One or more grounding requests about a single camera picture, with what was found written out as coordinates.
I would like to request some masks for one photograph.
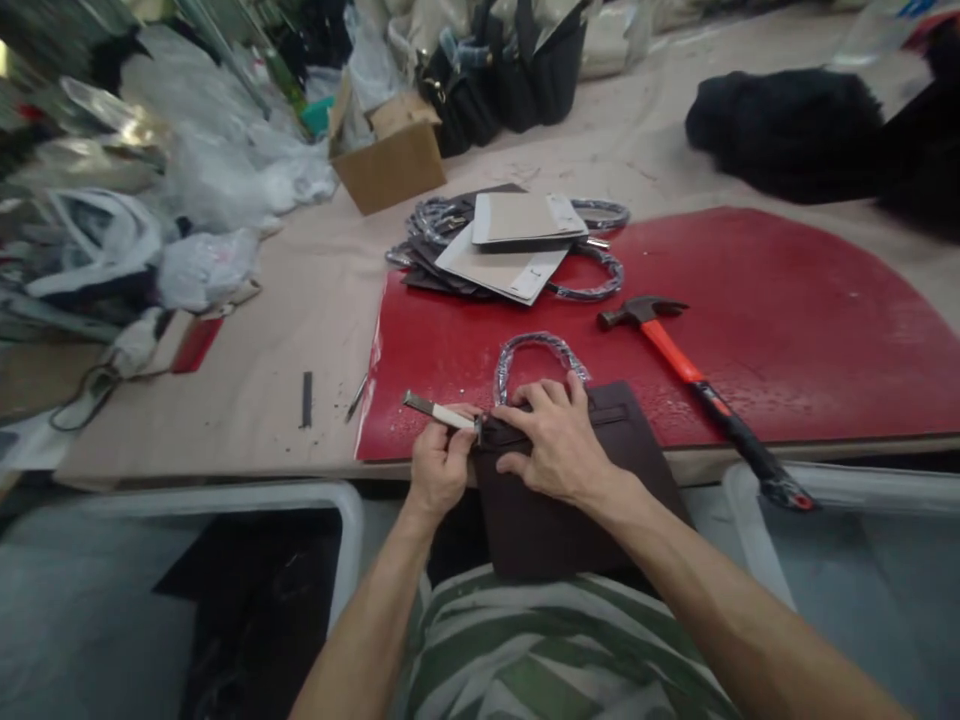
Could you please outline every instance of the orange hammer handle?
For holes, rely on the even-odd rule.
[[[703,373],[697,370],[696,365],[690,362],[690,359],[681,352],[676,343],[667,335],[663,325],[659,320],[647,320],[641,323],[640,329],[643,334],[650,338],[650,341],[657,346],[657,349],[663,353],[663,356],[670,362],[673,369],[677,371],[680,379],[687,383],[700,382]]]

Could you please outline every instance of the work table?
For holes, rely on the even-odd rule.
[[[683,118],[701,80],[822,64],[853,18],[794,6],[675,36],[630,74],[580,85],[561,125],[520,136],[504,132],[491,146],[446,161],[449,182],[438,193],[515,182],[532,191],[609,198],[627,205],[633,221],[718,205],[766,210],[875,254],[956,332],[960,248],[902,227],[867,202],[800,207],[765,198],[717,173],[684,135]],[[886,116],[927,81],[922,61],[906,54],[863,76]],[[287,217],[262,246],[264,291],[226,321],[199,371],[119,388],[74,442],[56,478],[91,489],[206,476],[406,478],[406,462],[355,461],[363,409],[350,423],[344,417],[370,358],[388,269],[383,253],[403,239],[415,202],[364,218],[340,188],[332,202]],[[300,429],[306,371],[313,373],[313,427]],[[960,438],[951,436],[773,449],[789,459],[826,459],[958,445]],[[681,484],[715,480],[736,459],[724,447],[666,454]]]

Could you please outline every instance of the wrapped handle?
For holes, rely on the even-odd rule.
[[[548,332],[524,333],[511,338],[500,349],[500,359],[497,360],[497,371],[493,385],[493,402],[495,405],[507,404],[507,380],[510,376],[510,366],[513,365],[513,356],[517,348],[522,345],[542,345],[550,349],[557,356],[561,364],[573,370],[583,382],[590,379],[590,373],[566,341]]]

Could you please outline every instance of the red cutting mat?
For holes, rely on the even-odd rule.
[[[403,393],[493,404],[500,346],[547,330],[593,382],[627,380],[665,447],[722,442],[637,331],[597,329],[601,310],[656,294],[690,309],[664,327],[761,440],[830,441],[960,432],[960,341],[913,288],[829,233],[756,210],[717,208],[630,225],[613,238],[621,293],[597,304],[544,293],[533,308],[471,303],[386,279],[357,441],[360,460],[410,456],[426,420]],[[603,271],[567,258],[555,280],[593,287]],[[545,349],[521,349],[511,390],[562,379]]]

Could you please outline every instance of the striped shirt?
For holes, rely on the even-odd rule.
[[[606,578],[510,585],[486,565],[423,607],[409,718],[739,717],[666,605]]]

